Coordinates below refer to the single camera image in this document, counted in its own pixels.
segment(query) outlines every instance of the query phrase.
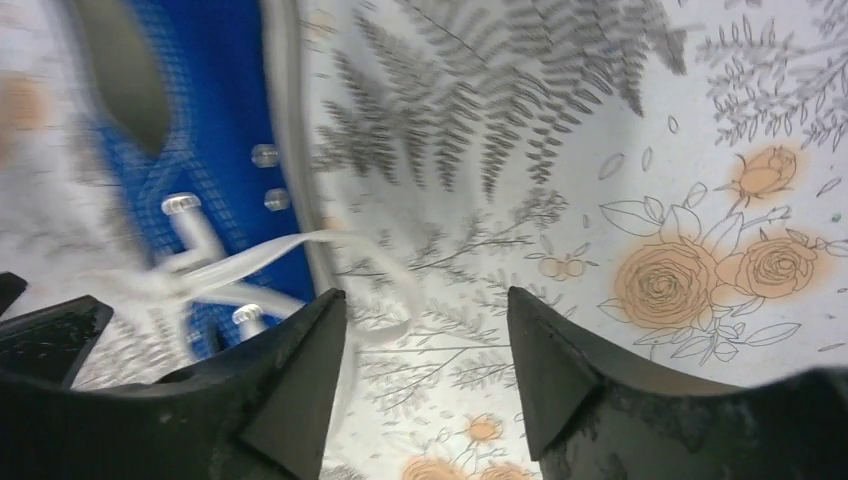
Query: white fabric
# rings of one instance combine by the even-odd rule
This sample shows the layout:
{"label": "white fabric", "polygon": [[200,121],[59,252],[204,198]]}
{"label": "white fabric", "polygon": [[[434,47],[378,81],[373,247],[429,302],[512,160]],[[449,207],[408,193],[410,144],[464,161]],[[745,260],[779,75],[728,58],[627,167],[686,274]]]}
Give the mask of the white fabric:
{"label": "white fabric", "polygon": [[[35,78],[50,105],[42,125],[2,131],[0,265],[33,282],[7,316],[98,294],[68,281],[82,267],[139,264],[118,248],[130,238],[115,233],[120,222],[100,221],[120,212],[110,181],[79,181],[90,159],[73,121],[82,107],[66,93],[74,73],[49,3],[0,1],[0,69]],[[586,20],[598,4],[629,10]],[[403,259],[427,299],[406,342],[360,352],[363,388],[327,478],[537,472],[507,343],[510,285],[722,382],[848,363],[845,1],[308,0],[301,10],[303,105],[328,226]],[[586,29],[560,35],[542,16]],[[610,60],[613,82],[593,59]],[[383,134],[388,148],[373,144]],[[487,149],[493,138],[503,151]],[[360,326],[407,318],[384,275],[353,249],[336,253]],[[656,273],[655,294],[680,300],[673,311],[647,302],[644,272]],[[672,288],[683,280],[697,288]],[[161,321],[173,313],[113,303],[83,388],[150,381],[188,361]],[[161,347],[127,353],[126,329]],[[121,372],[108,368],[116,356]]]}

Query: orange flower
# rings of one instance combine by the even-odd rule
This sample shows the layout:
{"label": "orange flower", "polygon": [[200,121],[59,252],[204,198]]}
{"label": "orange flower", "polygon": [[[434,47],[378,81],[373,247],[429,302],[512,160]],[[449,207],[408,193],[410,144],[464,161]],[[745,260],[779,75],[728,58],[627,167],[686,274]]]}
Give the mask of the orange flower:
{"label": "orange flower", "polygon": [[465,480],[466,475],[452,463],[435,458],[412,458],[401,480]]}
{"label": "orange flower", "polygon": [[344,230],[344,225],[338,217],[324,217],[324,228],[329,230]]}
{"label": "orange flower", "polygon": [[501,421],[488,413],[477,418],[468,418],[468,428],[465,434],[468,438],[478,443],[488,443],[501,438],[503,428]]}
{"label": "orange flower", "polygon": [[745,168],[739,178],[718,190],[735,190],[749,200],[786,189],[798,168],[795,154],[783,147],[769,147],[750,161],[742,161]]}
{"label": "orange flower", "polygon": [[480,475],[480,480],[529,480],[531,478],[533,476],[530,472],[511,463],[492,465]]}
{"label": "orange flower", "polygon": [[[810,283],[813,262],[817,257],[816,252],[789,238],[763,240],[748,247],[744,254],[722,260],[716,272],[723,282],[739,293],[778,298],[797,292]],[[720,305],[741,305],[739,302],[744,303],[745,299],[734,301],[738,297],[724,286],[713,293],[715,302]]]}
{"label": "orange flower", "polygon": [[630,321],[653,328],[683,325],[709,306],[718,285],[716,261],[700,245],[682,241],[646,245],[619,269],[615,293]]}
{"label": "orange flower", "polygon": [[12,128],[32,130],[47,121],[47,101],[38,83],[22,74],[13,74],[2,86],[5,120]]}

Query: white shoelace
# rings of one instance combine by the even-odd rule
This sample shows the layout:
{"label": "white shoelace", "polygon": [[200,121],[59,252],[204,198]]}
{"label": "white shoelace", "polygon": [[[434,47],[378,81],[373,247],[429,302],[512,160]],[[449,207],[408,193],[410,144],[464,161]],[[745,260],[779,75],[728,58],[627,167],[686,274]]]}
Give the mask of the white shoelace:
{"label": "white shoelace", "polygon": [[[178,212],[172,212],[171,218],[176,230],[184,240],[188,240],[185,243],[189,251],[179,255],[188,255],[195,259],[222,256],[217,253],[222,251],[217,238],[199,210],[184,208]],[[379,346],[404,338],[418,323],[423,309],[423,294],[415,276],[403,264],[387,255],[376,243],[353,232],[319,230],[275,238],[231,257],[207,262],[205,266],[183,274],[178,271],[181,265],[187,262],[169,262],[168,260],[176,260],[175,257],[170,257],[160,267],[142,274],[117,270],[95,270],[85,273],[84,276],[107,280],[104,283],[108,283],[112,291],[120,290],[120,295],[133,303],[186,305],[198,301],[237,306],[255,304],[263,311],[285,319],[299,310],[303,303],[267,288],[248,285],[241,280],[308,241],[354,247],[370,257],[394,280],[395,287],[406,303],[409,315],[404,322],[376,330],[357,328],[349,319],[348,337],[342,353],[339,381],[327,435],[327,445],[330,449],[357,386],[356,345]],[[197,252],[193,252],[192,248],[200,251],[201,255],[195,255]],[[250,329],[248,325],[242,327],[243,337],[252,336],[261,330],[255,325],[252,327],[253,331],[246,331],[245,328]]]}

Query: fern leaf print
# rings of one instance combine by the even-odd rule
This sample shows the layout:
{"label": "fern leaf print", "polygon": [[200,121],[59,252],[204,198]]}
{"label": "fern leaf print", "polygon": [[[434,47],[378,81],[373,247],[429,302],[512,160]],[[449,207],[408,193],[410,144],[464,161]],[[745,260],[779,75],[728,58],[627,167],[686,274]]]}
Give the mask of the fern leaf print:
{"label": "fern leaf print", "polygon": [[521,140],[515,131],[529,126],[550,94],[541,80],[515,66],[490,70],[479,90],[486,100],[488,130],[483,144],[483,192],[491,202],[506,158]]}
{"label": "fern leaf print", "polygon": [[508,50],[504,20],[468,2],[396,0],[427,42],[436,48],[448,73],[467,78],[483,72]]}
{"label": "fern leaf print", "polygon": [[482,120],[477,113],[481,105],[474,97],[477,91],[468,82],[456,82],[448,92],[436,100],[439,107],[436,133],[436,165],[442,187],[453,191],[454,179],[460,163],[459,155],[471,145],[470,135],[474,123]]}
{"label": "fern leaf print", "polygon": [[548,103],[548,108],[555,114],[539,115],[539,120],[545,123],[544,127],[536,127],[533,133],[536,138],[527,140],[527,144],[532,150],[526,153],[527,158],[531,161],[531,166],[527,168],[530,172],[530,178],[537,185],[544,185],[551,176],[551,167],[554,166],[553,159],[557,157],[557,147],[562,146],[562,140],[557,138],[557,134],[571,133],[571,129],[567,126],[568,123],[579,124],[580,121],[570,116],[559,105]]}
{"label": "fern leaf print", "polygon": [[395,108],[389,108],[394,117],[391,125],[406,150],[416,185],[424,188],[424,155],[433,127],[432,109],[426,100],[443,72],[434,62],[420,60],[421,52],[414,51],[406,41],[388,33],[361,13],[356,14],[356,23],[389,76],[397,96]]}
{"label": "fern leaf print", "polygon": [[340,51],[335,52],[336,65],[345,86],[351,93],[357,110],[361,113],[367,142],[367,153],[374,166],[390,183],[397,183],[395,166],[397,155],[392,147],[389,120],[380,100],[376,82],[354,68],[350,59]]}
{"label": "fern leaf print", "polygon": [[621,57],[617,62],[615,85],[618,95],[627,102],[633,113],[643,117],[645,110],[642,108],[640,84],[645,70],[645,62],[648,60],[648,55],[645,53],[648,44],[638,35],[625,35],[619,42],[619,48]]}
{"label": "fern leaf print", "polygon": [[510,44],[519,55],[538,57],[553,50],[549,19],[568,7],[567,1],[504,0],[509,15]]}
{"label": "fern leaf print", "polygon": [[670,20],[659,0],[644,1],[638,15],[643,20],[643,29],[651,50],[657,54],[660,62],[675,75],[686,75],[686,61],[683,59],[686,31],[669,27]]}
{"label": "fern leaf print", "polygon": [[322,150],[326,155],[327,163],[337,162],[350,165],[354,172],[360,177],[368,176],[371,170],[368,128],[365,122],[359,118],[351,109],[342,105],[325,100],[324,108],[330,117],[338,124],[340,131],[329,127],[318,130],[325,141]]}

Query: botanical print fabric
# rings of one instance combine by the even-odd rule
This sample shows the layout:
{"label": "botanical print fabric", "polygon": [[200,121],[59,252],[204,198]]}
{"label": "botanical print fabric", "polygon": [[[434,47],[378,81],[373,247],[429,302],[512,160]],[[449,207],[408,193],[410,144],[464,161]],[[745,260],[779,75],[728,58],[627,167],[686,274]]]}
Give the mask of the botanical print fabric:
{"label": "botanical print fabric", "polygon": [[[848,2],[302,5],[328,225],[429,299],[408,340],[360,353],[339,456],[361,475],[536,475],[513,285],[722,382],[848,361]],[[337,263],[359,322],[403,318],[382,272]],[[490,440],[455,435],[468,418]]]}

